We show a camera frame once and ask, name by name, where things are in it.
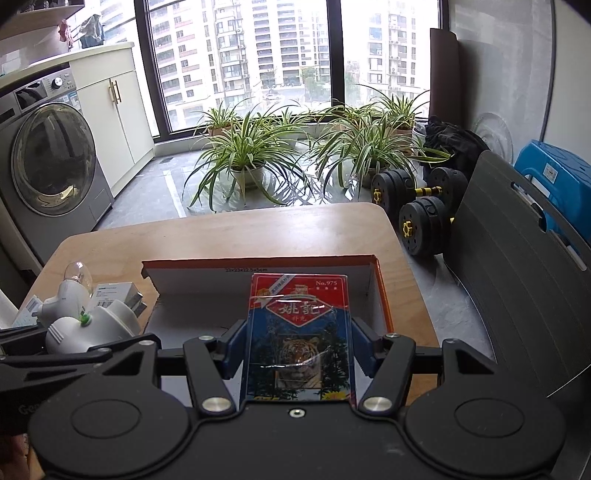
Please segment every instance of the dumbbell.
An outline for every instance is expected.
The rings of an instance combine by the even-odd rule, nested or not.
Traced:
[[[398,227],[404,247],[414,257],[443,252],[450,237],[453,217],[437,197],[422,197],[400,209]]]
[[[451,168],[434,168],[427,178],[427,187],[422,189],[415,188],[414,179],[406,170],[387,170],[372,179],[372,203],[380,205],[392,224],[397,225],[402,206],[417,197],[437,196],[455,215],[467,187],[466,176]]]

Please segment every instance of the white flower pot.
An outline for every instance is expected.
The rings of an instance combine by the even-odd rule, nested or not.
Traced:
[[[260,166],[253,170],[251,169],[244,169],[244,170],[231,170],[232,177],[236,179],[238,185],[244,185],[245,190],[254,190],[258,188],[258,185],[262,184],[262,179],[265,175],[265,167]]]

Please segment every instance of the washing machine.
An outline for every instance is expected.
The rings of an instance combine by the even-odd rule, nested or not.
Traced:
[[[68,64],[0,90],[0,242],[37,275],[66,238],[90,232],[113,196]]]

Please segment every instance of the blue plastic stool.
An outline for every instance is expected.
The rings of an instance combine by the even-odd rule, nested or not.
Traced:
[[[539,181],[550,192],[550,202],[591,244],[591,165],[567,150],[532,140],[521,150],[515,169]],[[546,225],[560,231],[548,214]]]

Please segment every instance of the tiger picture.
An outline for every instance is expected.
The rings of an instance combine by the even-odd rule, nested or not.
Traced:
[[[275,373],[277,388],[322,387],[322,353],[318,343],[318,337],[283,340]]]

